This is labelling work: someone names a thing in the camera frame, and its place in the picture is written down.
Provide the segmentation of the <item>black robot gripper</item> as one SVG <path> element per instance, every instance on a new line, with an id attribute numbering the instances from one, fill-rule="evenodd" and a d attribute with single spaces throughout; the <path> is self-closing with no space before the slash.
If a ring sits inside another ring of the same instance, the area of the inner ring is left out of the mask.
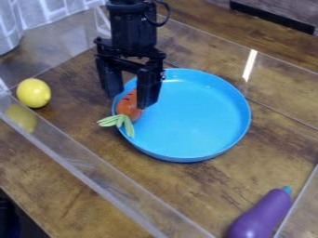
<path id="1" fill-rule="evenodd" d="M 136 73 L 136 107 L 146 109 L 158 99 L 165 78 L 165 53 L 156 48 L 156 29 L 166 20 L 156 19 L 162 0 L 109 0 L 110 38 L 97 37 L 96 67 L 101 89 L 108 98 L 122 91 L 121 71 Z"/>

